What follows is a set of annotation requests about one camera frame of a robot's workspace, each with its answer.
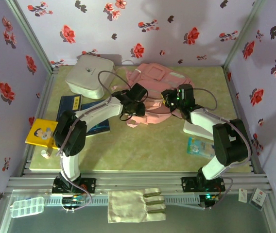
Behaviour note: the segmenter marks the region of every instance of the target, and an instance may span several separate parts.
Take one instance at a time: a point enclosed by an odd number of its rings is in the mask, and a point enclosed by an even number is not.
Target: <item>glove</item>
[[[146,222],[166,220],[164,197],[159,188],[110,191],[108,222]]]

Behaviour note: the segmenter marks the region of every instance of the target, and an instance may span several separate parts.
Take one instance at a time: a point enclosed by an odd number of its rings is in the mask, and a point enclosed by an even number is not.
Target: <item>small tag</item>
[[[239,189],[239,201],[243,203],[247,203],[247,190],[240,188]]]
[[[250,203],[256,208],[258,208],[259,210],[262,210],[265,198],[266,198],[266,193],[257,188],[252,195]]]

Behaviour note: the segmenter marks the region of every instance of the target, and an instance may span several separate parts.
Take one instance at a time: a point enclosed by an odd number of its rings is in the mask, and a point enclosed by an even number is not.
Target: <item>cartoon boy picture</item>
[[[52,131],[50,128],[46,128],[46,131],[44,132],[41,128],[38,128],[34,135],[36,137],[40,137],[43,140],[47,140],[50,139],[52,137]]]

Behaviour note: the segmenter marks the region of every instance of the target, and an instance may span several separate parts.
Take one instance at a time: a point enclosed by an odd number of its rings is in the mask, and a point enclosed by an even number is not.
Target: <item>white tissue box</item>
[[[100,99],[104,96],[104,89],[98,82],[98,73],[102,70],[112,71],[112,61],[93,56],[82,55],[66,77],[66,83],[73,93],[81,94],[91,99]],[[114,75],[104,72],[100,74],[100,81],[109,88]]]

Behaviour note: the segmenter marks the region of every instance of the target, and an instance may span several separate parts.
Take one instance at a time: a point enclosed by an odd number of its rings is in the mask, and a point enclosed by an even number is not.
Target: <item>black bracket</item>
[[[76,184],[79,186],[86,187],[89,193],[95,193],[95,188],[96,188],[95,178],[80,178],[78,183]],[[63,180],[61,178],[56,178],[52,185],[52,193],[53,194],[66,194],[66,193],[74,194],[74,193],[83,193],[83,191],[75,187],[73,190],[68,190]]]
[[[225,191],[224,180],[221,178],[210,180],[206,185],[201,186],[196,177],[182,177],[181,186],[184,193]]]

